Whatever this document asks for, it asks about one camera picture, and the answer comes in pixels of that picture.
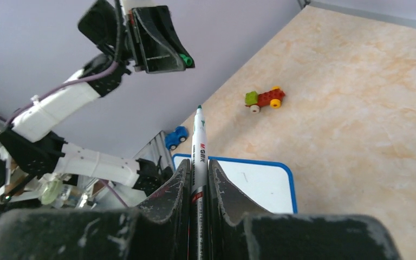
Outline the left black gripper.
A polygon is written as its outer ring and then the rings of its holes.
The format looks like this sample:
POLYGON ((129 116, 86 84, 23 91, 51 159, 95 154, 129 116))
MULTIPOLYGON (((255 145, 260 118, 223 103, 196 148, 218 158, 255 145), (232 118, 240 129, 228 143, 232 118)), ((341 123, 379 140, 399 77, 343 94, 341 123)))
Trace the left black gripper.
POLYGON ((136 72, 148 74, 182 72, 180 53, 192 57, 183 47, 174 28, 168 6, 132 8, 132 20, 123 1, 95 1, 79 19, 78 30, 101 54, 84 65, 85 72, 95 66, 107 69, 112 62, 128 66, 135 62, 136 72))

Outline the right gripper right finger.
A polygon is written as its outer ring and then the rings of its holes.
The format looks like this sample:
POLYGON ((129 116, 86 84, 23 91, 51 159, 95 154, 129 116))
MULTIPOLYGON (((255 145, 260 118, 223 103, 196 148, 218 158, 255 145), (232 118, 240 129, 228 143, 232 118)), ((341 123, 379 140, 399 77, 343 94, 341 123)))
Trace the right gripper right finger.
POLYGON ((214 259, 400 259, 387 228, 361 214, 274 214, 209 164, 214 259))

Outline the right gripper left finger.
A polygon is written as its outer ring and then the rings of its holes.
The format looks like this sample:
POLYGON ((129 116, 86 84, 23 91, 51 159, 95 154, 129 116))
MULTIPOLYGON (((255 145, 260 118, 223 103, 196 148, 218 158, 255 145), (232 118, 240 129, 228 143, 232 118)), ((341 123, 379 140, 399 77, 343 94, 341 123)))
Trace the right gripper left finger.
POLYGON ((191 163, 135 207, 11 210, 0 259, 186 259, 191 163))

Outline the green marker cap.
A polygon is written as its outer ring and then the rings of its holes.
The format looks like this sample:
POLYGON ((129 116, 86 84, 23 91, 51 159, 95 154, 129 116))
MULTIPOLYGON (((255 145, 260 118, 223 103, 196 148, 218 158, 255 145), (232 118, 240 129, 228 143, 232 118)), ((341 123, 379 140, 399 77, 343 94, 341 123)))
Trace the green marker cap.
POLYGON ((179 56, 181 57, 181 59, 184 61, 185 66, 187 66, 188 68, 192 67, 194 64, 194 61, 192 59, 192 57, 187 56, 185 54, 180 53, 179 56))

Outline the green whiteboard marker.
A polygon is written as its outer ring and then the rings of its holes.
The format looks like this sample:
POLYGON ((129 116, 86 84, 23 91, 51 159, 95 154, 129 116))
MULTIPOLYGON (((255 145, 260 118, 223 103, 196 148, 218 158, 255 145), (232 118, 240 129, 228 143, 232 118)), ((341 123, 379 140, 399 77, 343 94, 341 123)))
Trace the green whiteboard marker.
POLYGON ((189 259, 210 259, 210 227, 208 210, 208 156, 206 122, 202 106, 194 115, 191 148, 191 196, 189 259))

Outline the blue-framed whiteboard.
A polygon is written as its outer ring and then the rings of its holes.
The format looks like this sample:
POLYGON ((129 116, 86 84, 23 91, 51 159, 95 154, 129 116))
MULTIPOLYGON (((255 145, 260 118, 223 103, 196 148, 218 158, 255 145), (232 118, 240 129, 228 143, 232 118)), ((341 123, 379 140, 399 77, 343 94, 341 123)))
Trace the blue-framed whiteboard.
POLYGON ((228 180, 272 213, 298 213, 293 174, 280 162, 209 157, 218 161, 228 180))

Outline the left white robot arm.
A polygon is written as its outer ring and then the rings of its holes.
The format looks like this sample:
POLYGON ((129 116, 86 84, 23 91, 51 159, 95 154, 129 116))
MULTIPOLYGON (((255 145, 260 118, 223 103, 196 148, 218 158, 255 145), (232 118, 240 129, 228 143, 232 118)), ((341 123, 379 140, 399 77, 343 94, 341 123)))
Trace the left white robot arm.
POLYGON ((78 30, 100 54, 66 82, 13 115, 0 143, 16 164, 33 177, 69 173, 110 180, 152 194, 169 179, 160 166, 145 159, 125 159, 67 142, 53 128, 83 106, 110 94, 122 77, 182 72, 194 68, 165 5, 149 1, 96 1, 80 18, 78 30))

